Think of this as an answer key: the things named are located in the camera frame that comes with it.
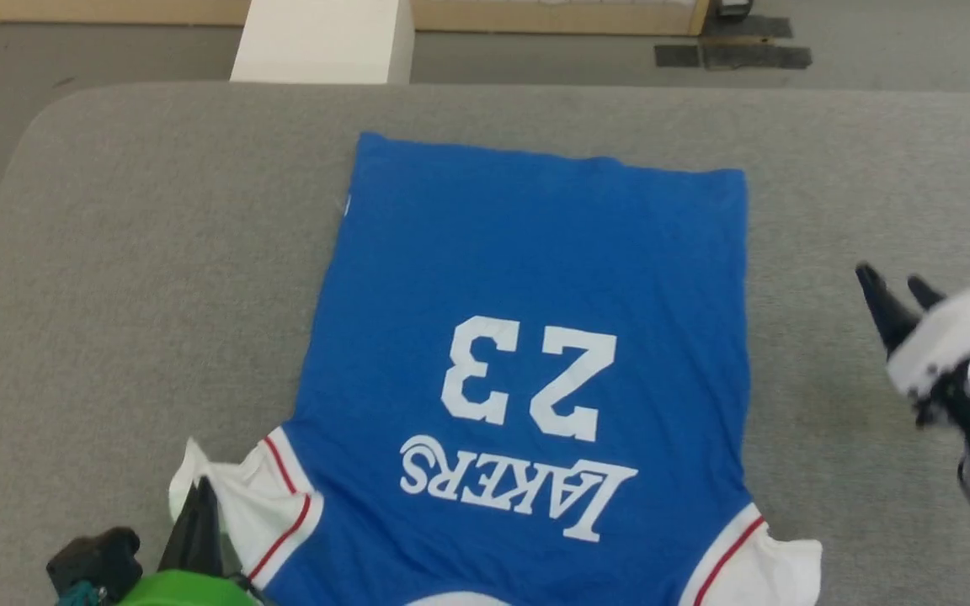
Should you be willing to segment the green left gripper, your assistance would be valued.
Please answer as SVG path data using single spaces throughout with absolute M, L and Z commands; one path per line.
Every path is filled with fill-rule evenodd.
M 224 572 L 219 503 L 208 478 L 189 484 L 159 571 L 142 577 L 119 604 L 261 605 L 231 579 L 201 575 Z

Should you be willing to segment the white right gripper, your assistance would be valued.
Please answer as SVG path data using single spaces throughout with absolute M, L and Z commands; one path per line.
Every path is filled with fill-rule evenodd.
M 947 405 L 935 398 L 935 384 L 962 372 L 963 395 L 970 398 L 970 288 L 951 296 L 924 277 L 909 276 L 909 291 L 924 310 L 911 310 L 889 290 L 882 274 L 858 263 L 855 276 L 875 329 L 886 350 L 887 375 L 899 394 L 911 399 L 920 426 L 950 422 Z

